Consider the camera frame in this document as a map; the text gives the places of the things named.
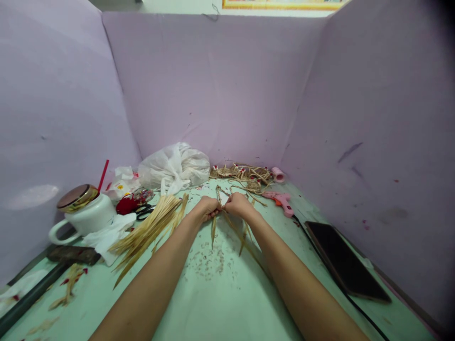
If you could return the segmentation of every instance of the black phone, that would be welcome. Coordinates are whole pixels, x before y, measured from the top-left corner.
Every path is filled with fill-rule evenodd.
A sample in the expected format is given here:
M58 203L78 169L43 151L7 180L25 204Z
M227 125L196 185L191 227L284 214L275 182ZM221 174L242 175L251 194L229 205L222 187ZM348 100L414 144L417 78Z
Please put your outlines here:
M309 221L305 225L328 270L348 294L380 303L392 302L334 227Z

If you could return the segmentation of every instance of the white mug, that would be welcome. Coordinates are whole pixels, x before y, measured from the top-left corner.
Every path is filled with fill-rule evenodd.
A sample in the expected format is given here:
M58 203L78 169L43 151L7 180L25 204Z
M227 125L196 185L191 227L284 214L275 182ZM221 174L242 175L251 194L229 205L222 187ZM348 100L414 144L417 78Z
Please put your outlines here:
M49 231L49 239L57 245L68 244L80 236L97 232L112 224L116 215L115 208L105 194L101 194L91 201L86 207L74 213L65 213L65 219L55 224ZM71 223L76 229L76 233L65 240L57 238L57 231L67 223Z

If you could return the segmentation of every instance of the hand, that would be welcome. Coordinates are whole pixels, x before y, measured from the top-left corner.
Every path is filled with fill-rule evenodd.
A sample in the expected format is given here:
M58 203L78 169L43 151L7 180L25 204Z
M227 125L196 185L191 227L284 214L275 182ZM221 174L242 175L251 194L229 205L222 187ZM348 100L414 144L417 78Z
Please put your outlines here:
M248 201L245 195L238 192L229 197L223 206L228 213L244 218L249 212L255 211L253 205Z
M221 205L218 200L203 196L193 211L201 217L202 222L206 222L221 212Z

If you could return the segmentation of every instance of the table surface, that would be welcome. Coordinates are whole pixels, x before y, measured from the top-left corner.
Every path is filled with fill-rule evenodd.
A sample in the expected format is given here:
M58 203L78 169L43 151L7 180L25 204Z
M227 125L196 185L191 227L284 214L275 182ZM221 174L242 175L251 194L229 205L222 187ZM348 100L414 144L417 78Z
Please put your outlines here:
M216 186L226 192L233 184L224 179L211 179L199 188L188 190L188 213L203 195L216 197ZM304 221L328 223L319 210L306 200L292 184L274 185L273 191L290 193L290 204L295 214ZM261 199L267 207L256 203L272 228L306 264L319 281L351 315L371 340L382 340L367 320L349 303L331 279L303 231L272 200ZM158 195L151 203L158 201ZM249 242L255 253L260 249L255 240ZM113 271L122 256L111 266L98 263L89 267L74 287L74 300L66 307L48 311L52 302L63 297L65 286L62 276L43 297L9 330L4 340L87 340L98 327L123 290L150 258L153 244L114 288L118 272ZM216 238L211 248L210 223L203 225L194 241L179 283L166 313L155 333L154 340L302 340L291 316L274 284L264 274L252 256L242 251L240 241L220 215ZM51 269L55 264L42 260L34 270ZM353 300L371 317L390 340L431 340L432 337L415 315L381 282L376 280L392 298L389 305L353 297ZM49 329L27 335L44 321L58 318Z

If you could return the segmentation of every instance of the glue gun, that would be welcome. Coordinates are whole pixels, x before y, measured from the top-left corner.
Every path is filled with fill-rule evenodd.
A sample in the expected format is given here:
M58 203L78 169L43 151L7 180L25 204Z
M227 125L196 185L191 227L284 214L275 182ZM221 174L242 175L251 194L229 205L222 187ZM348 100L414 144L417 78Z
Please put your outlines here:
M264 192L263 197L267 199L275 200L277 206L282 206L284 210L284 215L288 218L291 218L294 215L294 211L288 203L288 200L291 199L290 194L288 193L278 193L278 192Z

